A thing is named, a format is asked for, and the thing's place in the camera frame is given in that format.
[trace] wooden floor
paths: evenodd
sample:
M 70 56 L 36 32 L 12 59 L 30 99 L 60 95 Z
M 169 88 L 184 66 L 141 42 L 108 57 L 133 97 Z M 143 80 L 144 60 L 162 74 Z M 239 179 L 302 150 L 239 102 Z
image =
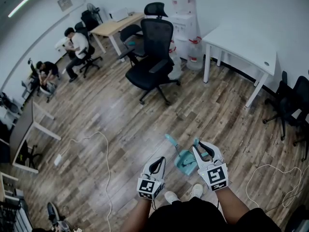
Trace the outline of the wooden floor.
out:
M 270 106 L 264 105 L 269 94 L 261 90 L 251 107 L 245 107 L 254 87 L 242 76 L 212 62 L 209 82 L 205 84 L 203 71 L 192 72 L 183 63 L 181 87 L 162 86 L 172 105 L 166 106 L 154 91 L 146 97 L 143 106 L 139 103 L 142 91 L 125 78 L 129 60 L 119 61 L 109 39 L 101 40 L 107 54 L 102 54 L 98 71 L 91 69 L 86 79 L 79 75 L 73 83 L 68 83 L 64 74 L 49 104 L 43 95 L 34 97 L 56 117 L 54 122 L 40 115 L 37 119 L 62 137 L 62 141 L 57 141 L 33 130 L 28 141 L 38 144 L 43 153 L 38 165 L 40 173 L 1 166 L 2 171 L 20 179 L 18 186 L 25 193 L 33 227 L 50 228 L 46 205 L 53 202 L 72 226 L 80 226 L 86 232 L 108 231 L 105 141 L 96 135 L 79 145 L 72 143 L 60 165 L 53 164 L 70 139 L 79 140 L 96 131 L 104 133 L 110 142 L 112 177 L 108 192 L 113 204 L 110 216 L 113 232 L 119 230 L 137 203 L 137 179 L 150 158 L 167 159 L 165 189 L 174 191 L 183 201 L 188 200 L 192 185 L 201 183 L 197 172 L 187 177 L 175 168 L 176 152 L 165 139 L 165 133 L 174 137 L 183 149 L 190 148 L 195 137 L 218 146 L 227 162 L 231 189 L 251 209 L 256 206 L 247 198 L 245 188 L 258 166 L 272 164 L 287 171 L 294 166 L 303 170 L 309 164 L 308 160 L 301 162 L 304 144 L 292 145 L 296 139 L 295 128 L 287 125 L 287 136 L 282 142 L 278 121 L 262 123 L 263 118 L 274 114 Z M 93 46 L 96 54 L 100 54 L 96 43 Z M 58 63 L 60 71 L 68 61 L 65 57 Z M 262 209 L 268 210 L 280 203 L 298 180 L 297 170 L 283 175 L 265 167 L 253 177 L 248 193 Z M 167 204 L 163 195 L 166 190 L 156 199 L 156 207 Z M 290 212 L 300 203 L 308 202 L 307 192 L 307 189 L 302 191 L 288 208 L 280 205 L 267 214 L 283 229 Z M 217 203 L 215 194 L 206 188 L 202 199 Z

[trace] black shirt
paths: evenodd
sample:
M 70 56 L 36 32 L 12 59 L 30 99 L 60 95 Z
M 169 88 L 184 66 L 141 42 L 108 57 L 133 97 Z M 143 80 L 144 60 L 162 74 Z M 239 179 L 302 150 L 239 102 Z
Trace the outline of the black shirt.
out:
M 235 225 L 226 223 L 221 212 L 210 202 L 193 198 L 158 208 L 148 219 L 143 232 L 280 232 L 280 228 L 256 208 Z
M 49 74 L 50 71 L 52 71 L 52 74 L 55 75 L 58 73 L 58 67 L 51 63 L 51 62 L 45 62 L 45 68 L 43 70 L 40 70 L 40 72 L 45 72 L 46 75 Z

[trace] dustpan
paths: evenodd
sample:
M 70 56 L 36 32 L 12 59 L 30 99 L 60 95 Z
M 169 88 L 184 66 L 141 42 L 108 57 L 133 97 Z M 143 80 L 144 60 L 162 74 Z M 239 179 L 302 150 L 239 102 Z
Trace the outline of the dustpan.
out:
M 190 175 L 197 168 L 197 160 L 194 157 L 194 154 L 189 150 L 182 150 L 179 152 L 179 144 L 168 134 L 165 134 L 165 137 L 175 146 L 177 157 L 174 160 L 174 165 L 184 174 Z

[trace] black hair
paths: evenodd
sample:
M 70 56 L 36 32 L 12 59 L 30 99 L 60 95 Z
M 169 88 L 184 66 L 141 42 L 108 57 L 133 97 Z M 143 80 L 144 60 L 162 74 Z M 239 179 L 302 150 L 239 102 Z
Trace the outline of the black hair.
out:
M 64 36 L 68 36 L 70 33 L 75 33 L 74 29 L 73 28 L 68 28 L 67 30 L 65 30 L 64 32 Z
M 39 70 L 40 69 L 40 67 L 42 66 L 42 62 L 41 61 L 39 61 L 39 62 L 37 62 L 37 69 Z

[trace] white shirt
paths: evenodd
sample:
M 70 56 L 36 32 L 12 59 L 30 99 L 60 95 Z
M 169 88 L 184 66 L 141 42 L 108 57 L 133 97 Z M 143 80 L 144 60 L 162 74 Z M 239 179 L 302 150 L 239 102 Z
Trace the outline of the white shirt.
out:
M 75 33 L 71 40 L 73 42 L 74 49 L 79 47 L 79 51 L 75 51 L 75 55 L 78 58 L 83 59 L 86 56 L 86 54 L 85 53 L 79 54 L 79 53 L 83 51 L 85 47 L 87 48 L 87 50 L 89 49 L 89 43 L 87 38 L 82 33 Z

